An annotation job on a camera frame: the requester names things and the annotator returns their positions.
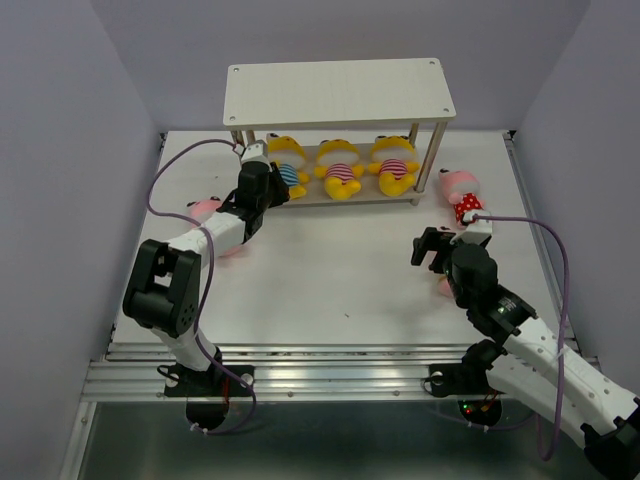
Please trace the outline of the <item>yellow toy blue stripes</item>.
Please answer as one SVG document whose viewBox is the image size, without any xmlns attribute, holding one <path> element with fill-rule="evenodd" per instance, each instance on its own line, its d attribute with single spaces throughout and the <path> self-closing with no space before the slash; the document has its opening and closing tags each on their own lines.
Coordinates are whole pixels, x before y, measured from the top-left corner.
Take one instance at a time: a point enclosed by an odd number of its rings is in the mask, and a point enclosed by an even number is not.
<svg viewBox="0 0 640 480">
<path fill-rule="evenodd" d="M 310 176 L 306 171 L 307 156 L 302 146 L 291 136 L 273 132 L 266 135 L 266 142 L 268 158 L 277 165 L 288 187 L 290 199 L 304 197 Z"/>
</svg>

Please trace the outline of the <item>pink toy red polka-dot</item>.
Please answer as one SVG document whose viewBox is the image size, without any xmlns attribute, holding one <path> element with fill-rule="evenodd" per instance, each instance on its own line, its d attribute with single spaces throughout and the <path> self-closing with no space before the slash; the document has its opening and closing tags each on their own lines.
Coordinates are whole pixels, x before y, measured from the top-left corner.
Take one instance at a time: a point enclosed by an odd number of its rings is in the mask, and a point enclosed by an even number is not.
<svg viewBox="0 0 640 480">
<path fill-rule="evenodd" d="M 471 172 L 442 168 L 438 172 L 438 178 L 442 195 L 453 207 L 456 223 L 460 227 L 465 226 L 464 216 L 467 213 L 484 209 L 479 181 Z"/>
</svg>

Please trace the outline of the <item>pink toy orange stripes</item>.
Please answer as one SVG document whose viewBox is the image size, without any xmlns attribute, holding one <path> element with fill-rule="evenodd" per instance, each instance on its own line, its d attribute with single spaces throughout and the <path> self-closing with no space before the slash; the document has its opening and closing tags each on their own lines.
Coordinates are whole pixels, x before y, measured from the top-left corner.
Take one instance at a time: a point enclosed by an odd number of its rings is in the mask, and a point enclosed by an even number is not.
<svg viewBox="0 0 640 480">
<path fill-rule="evenodd" d="M 441 276 L 438 280 L 438 291 L 443 296 L 446 296 L 448 298 L 453 297 L 453 293 L 449 285 L 448 279 L 445 276 Z"/>
</svg>

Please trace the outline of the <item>yellow toy pink stripes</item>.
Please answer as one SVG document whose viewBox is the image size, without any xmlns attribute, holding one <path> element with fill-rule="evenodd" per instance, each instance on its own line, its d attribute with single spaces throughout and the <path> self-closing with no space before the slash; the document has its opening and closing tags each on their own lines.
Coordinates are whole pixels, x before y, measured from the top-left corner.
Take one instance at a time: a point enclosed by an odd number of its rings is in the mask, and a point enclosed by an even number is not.
<svg viewBox="0 0 640 480">
<path fill-rule="evenodd" d="M 379 189 L 388 197 L 398 197 L 416 183 L 415 147 L 408 136 L 378 136 L 370 150 L 368 171 L 378 178 Z"/>
<path fill-rule="evenodd" d="M 358 148 L 344 139 L 323 140 L 315 158 L 314 175 L 323 181 L 326 194 L 335 201 L 346 201 L 361 190 Z"/>
</svg>

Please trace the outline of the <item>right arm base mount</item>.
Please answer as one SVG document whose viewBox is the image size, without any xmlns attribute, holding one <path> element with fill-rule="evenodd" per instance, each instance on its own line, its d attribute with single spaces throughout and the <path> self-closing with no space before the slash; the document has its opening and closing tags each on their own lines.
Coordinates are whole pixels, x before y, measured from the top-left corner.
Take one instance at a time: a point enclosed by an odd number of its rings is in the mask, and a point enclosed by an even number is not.
<svg viewBox="0 0 640 480">
<path fill-rule="evenodd" d="M 489 386 L 483 369 L 464 363 L 431 365 L 421 385 L 435 398 L 457 398 L 459 418 L 455 420 L 483 430 L 498 426 L 503 412 L 500 393 Z"/>
</svg>

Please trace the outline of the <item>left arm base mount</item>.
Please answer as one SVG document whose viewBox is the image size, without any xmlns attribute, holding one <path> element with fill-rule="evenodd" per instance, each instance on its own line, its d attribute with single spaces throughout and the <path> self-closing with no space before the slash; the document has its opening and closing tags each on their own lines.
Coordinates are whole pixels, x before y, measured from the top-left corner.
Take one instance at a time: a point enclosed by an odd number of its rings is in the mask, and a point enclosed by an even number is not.
<svg viewBox="0 0 640 480">
<path fill-rule="evenodd" d="M 163 395 L 186 401 L 190 429 L 204 435 L 221 435 L 243 423 L 231 414 L 231 399 L 250 399 L 247 388 L 215 367 L 193 371 L 177 363 L 160 365 L 156 371 L 165 381 Z"/>
</svg>

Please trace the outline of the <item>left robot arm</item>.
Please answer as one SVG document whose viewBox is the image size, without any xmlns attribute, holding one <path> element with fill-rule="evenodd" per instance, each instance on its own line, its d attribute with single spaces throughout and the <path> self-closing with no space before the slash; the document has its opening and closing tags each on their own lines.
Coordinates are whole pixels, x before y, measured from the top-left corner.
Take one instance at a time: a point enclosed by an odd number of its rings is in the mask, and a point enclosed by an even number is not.
<svg viewBox="0 0 640 480">
<path fill-rule="evenodd" d="M 196 326 L 204 265 L 247 243 L 261 228 L 265 212 L 289 201 L 288 187 L 275 163 L 245 162 L 237 188 L 202 223 L 168 242 L 141 243 L 123 299 L 123 313 L 155 334 L 177 363 L 189 369 L 199 393 L 215 392 L 223 371 L 217 348 Z"/>
</svg>

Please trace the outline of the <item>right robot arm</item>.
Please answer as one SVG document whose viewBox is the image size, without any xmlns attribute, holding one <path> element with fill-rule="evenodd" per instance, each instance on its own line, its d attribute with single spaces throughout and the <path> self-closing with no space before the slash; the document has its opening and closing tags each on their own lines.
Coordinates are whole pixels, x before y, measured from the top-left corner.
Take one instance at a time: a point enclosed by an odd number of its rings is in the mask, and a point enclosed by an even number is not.
<svg viewBox="0 0 640 480">
<path fill-rule="evenodd" d="M 431 272 L 449 284 L 458 307 L 483 335 L 457 363 L 430 366 L 431 395 L 470 397 L 490 391 L 520 401 L 555 423 L 607 479 L 639 476 L 639 397 L 588 363 L 525 300 L 500 285 L 490 237 L 428 227 L 413 241 L 411 263 L 434 255 Z"/>
</svg>

